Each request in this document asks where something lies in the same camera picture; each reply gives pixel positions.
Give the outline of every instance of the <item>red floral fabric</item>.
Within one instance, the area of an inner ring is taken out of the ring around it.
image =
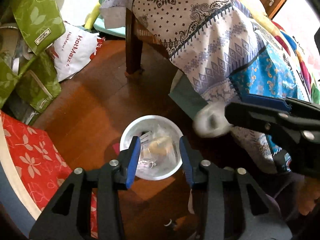
[[[15,168],[33,201],[42,211],[72,170],[48,134],[0,111],[4,135]],[[97,199],[91,199],[91,235],[97,235]]]

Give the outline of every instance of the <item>label tag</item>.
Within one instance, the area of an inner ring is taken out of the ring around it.
[[[43,102],[41,103],[41,105],[39,106],[39,108],[42,109],[42,107],[44,106],[44,104],[45,104],[46,102],[48,102],[47,99],[43,100]]]
[[[140,142],[143,143],[143,142],[148,141],[149,139],[151,139],[151,135],[152,135],[152,131],[149,131],[149,132],[141,135],[140,136]]]
[[[49,34],[51,33],[50,28],[46,29],[36,40],[35,43],[39,45]]]

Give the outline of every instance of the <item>transparent plastic bag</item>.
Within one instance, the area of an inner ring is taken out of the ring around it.
[[[142,136],[137,171],[156,175],[160,170],[177,165],[178,156],[170,133],[158,125]]]

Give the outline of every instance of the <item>gray fabric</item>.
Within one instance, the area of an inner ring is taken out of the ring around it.
[[[208,104],[193,89],[186,75],[180,78],[169,96],[192,120],[196,114]]]

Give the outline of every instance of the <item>plastic bag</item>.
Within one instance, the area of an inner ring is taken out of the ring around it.
[[[140,136],[141,152],[137,171],[156,175],[160,170],[177,165],[177,151],[170,134],[158,125]]]
[[[66,32],[49,48],[54,56],[58,81],[71,78],[82,70],[101,48],[103,39],[99,33],[89,33],[64,23]]]

